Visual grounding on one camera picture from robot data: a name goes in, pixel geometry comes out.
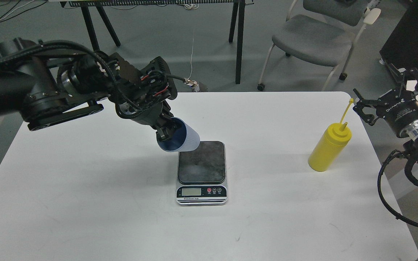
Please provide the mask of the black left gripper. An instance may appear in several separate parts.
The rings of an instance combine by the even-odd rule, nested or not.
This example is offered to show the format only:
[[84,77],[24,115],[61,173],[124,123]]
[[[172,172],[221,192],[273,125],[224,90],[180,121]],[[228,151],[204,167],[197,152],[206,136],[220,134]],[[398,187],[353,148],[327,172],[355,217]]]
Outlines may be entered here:
[[118,116],[156,129],[158,142],[172,139],[178,124],[166,100],[176,99],[177,90],[173,79],[166,76],[171,72],[166,61],[157,56],[138,70],[121,56],[113,58],[118,63],[118,88],[133,102],[120,96],[115,102]]

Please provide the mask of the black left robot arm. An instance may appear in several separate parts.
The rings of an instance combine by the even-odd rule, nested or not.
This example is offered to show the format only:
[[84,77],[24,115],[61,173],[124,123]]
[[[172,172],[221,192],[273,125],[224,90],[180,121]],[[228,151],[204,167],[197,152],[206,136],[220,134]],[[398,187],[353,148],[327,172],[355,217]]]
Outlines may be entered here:
[[108,99],[120,118],[151,126],[159,142],[182,124],[167,100],[177,97],[167,63],[154,58],[136,69],[118,53],[66,40],[0,43],[0,116],[18,112],[31,131],[103,110]]

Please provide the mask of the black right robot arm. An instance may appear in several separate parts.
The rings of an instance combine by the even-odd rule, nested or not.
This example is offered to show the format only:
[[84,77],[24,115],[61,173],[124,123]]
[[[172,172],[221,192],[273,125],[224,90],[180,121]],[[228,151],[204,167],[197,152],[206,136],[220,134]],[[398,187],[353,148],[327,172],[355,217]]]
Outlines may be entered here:
[[394,210],[381,191],[382,175],[386,166],[395,158],[407,160],[404,174],[412,184],[418,187],[418,101],[416,99],[418,69],[415,67],[397,69],[393,64],[389,64],[389,70],[400,86],[391,89],[376,100],[365,99],[357,89],[354,89],[358,101],[353,110],[370,126],[373,126],[378,119],[383,119],[398,138],[410,138],[403,145],[404,151],[393,150],[382,163],[377,178],[377,190],[383,205],[396,219],[418,227],[417,222]]

